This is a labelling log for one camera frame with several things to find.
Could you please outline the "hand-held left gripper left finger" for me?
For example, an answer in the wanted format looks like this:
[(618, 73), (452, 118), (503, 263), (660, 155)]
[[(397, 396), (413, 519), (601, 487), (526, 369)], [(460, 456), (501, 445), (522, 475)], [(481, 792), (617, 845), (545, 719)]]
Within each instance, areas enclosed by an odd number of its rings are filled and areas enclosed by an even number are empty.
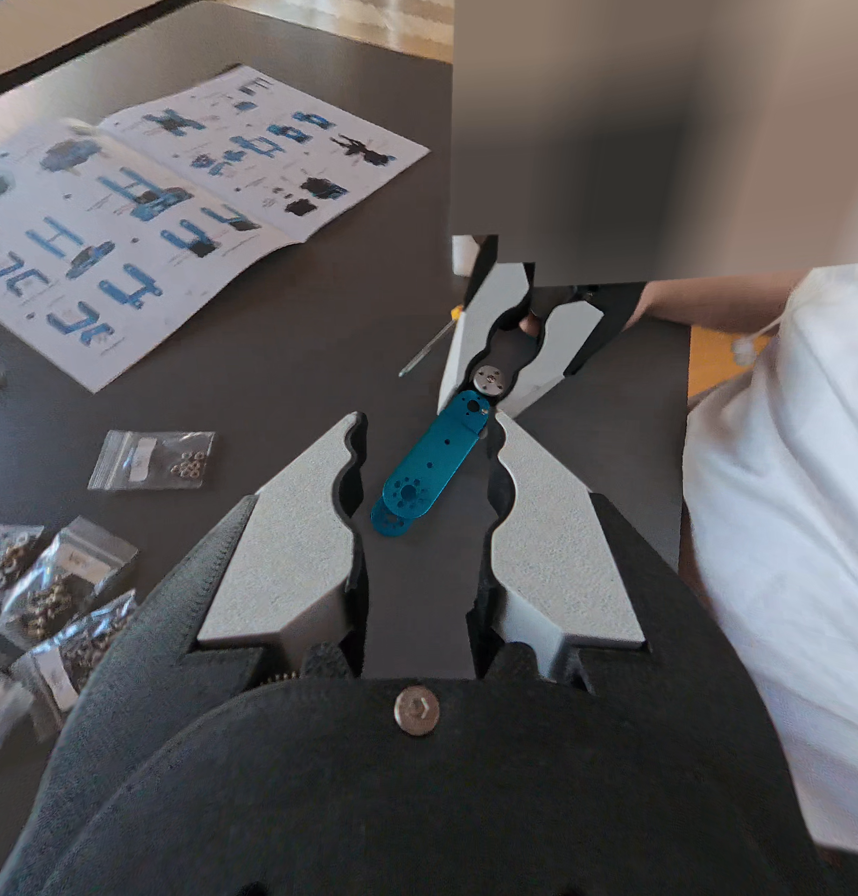
[(364, 413), (349, 413), (258, 490), (200, 646), (364, 649), (367, 570), (353, 518), (367, 429)]

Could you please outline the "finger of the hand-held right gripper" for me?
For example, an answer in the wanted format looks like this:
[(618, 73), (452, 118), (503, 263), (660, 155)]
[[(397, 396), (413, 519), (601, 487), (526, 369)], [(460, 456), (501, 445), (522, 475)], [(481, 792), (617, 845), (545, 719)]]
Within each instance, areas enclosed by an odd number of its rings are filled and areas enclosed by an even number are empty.
[(535, 357), (520, 369), (496, 411), (515, 419), (566, 377), (571, 364), (604, 313), (589, 301), (573, 301), (555, 308), (547, 317)]
[(526, 316), (534, 279), (534, 263), (476, 261), (443, 369), (438, 414), (471, 381), (470, 371), (488, 356), (497, 330), (512, 329)]

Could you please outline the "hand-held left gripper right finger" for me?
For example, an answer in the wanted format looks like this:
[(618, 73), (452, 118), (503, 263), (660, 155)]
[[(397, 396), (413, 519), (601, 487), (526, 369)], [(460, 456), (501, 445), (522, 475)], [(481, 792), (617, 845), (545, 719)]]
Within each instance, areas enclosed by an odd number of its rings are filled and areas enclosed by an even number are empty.
[(569, 681), (580, 649), (642, 648), (589, 487), (502, 411), (487, 449), (494, 519), (468, 612), (477, 678), (504, 644), (528, 645), (540, 676), (557, 682)]

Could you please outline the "blue metal bracket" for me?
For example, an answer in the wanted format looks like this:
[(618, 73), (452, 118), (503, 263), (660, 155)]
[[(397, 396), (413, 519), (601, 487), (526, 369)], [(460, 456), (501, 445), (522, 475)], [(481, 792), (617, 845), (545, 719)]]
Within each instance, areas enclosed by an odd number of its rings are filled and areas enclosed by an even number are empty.
[(433, 506), (488, 424), (491, 404), (473, 390), (456, 394), (386, 479), (370, 518), (384, 537), (404, 534)]

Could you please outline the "person's right forearm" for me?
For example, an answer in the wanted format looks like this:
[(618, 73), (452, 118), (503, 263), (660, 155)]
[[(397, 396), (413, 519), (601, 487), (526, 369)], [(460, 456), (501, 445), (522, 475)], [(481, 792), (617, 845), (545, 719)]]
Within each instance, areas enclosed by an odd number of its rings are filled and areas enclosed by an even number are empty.
[(625, 329), (644, 316), (689, 327), (751, 334), (778, 319), (809, 270), (657, 280), (646, 284)]

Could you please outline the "dark desk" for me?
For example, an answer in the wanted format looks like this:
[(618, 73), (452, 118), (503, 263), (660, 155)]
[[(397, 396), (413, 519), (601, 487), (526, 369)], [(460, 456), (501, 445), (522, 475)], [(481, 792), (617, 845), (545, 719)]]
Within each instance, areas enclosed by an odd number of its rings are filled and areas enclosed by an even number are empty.
[[(242, 496), (362, 411), (366, 673), (466, 677), (465, 615), (493, 518), (484, 447), (404, 537), (384, 539), (368, 520), (435, 411), (444, 351), (403, 379), (398, 371), (462, 295), (450, 270), (451, 67), (201, 2), (0, 94), (0, 144), (52, 118), (99, 121), (233, 63), (431, 152), (307, 243), (255, 264), (98, 395), (0, 326), (0, 521), (96, 521), (141, 551), (135, 582), (145, 595)], [(213, 476), (189, 492), (88, 491), (112, 428), (214, 430)]]

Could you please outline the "clear bag of nuts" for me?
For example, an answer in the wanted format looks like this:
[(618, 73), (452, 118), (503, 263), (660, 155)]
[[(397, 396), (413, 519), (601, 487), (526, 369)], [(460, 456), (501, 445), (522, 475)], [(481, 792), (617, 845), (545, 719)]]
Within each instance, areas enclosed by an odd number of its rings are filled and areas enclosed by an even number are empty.
[(197, 490), (205, 481), (216, 438), (213, 431), (110, 430), (87, 489)]

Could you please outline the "person in white shirt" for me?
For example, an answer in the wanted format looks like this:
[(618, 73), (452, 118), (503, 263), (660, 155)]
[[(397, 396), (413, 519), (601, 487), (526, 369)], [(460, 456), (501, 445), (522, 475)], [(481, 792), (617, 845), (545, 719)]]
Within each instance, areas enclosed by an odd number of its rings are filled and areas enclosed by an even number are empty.
[(858, 853), (858, 264), (818, 268), (751, 369), (690, 413), (703, 589), (813, 839)]

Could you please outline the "assembly instruction booklet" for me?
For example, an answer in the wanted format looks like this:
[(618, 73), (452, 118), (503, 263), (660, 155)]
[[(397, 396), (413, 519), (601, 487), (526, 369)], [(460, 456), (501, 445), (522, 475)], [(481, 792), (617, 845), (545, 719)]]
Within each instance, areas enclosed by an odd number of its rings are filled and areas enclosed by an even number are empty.
[(97, 393), (428, 149), (237, 65), (0, 146), (0, 325)]

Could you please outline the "yellow handled screwdriver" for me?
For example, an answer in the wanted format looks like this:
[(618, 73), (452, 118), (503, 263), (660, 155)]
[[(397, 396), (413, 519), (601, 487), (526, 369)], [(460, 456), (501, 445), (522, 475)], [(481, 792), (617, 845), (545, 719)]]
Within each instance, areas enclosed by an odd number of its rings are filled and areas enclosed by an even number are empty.
[(464, 310), (463, 305), (458, 305), (457, 307), (451, 309), (450, 311), (450, 319), (446, 322), (446, 324), (437, 332), (435, 335), (405, 364), (400, 370), (398, 377), (403, 378), (408, 376), (412, 371), (414, 371), (430, 354), (434, 351), (435, 347), (442, 342), (445, 338), (453, 333), (456, 328), (457, 322)]

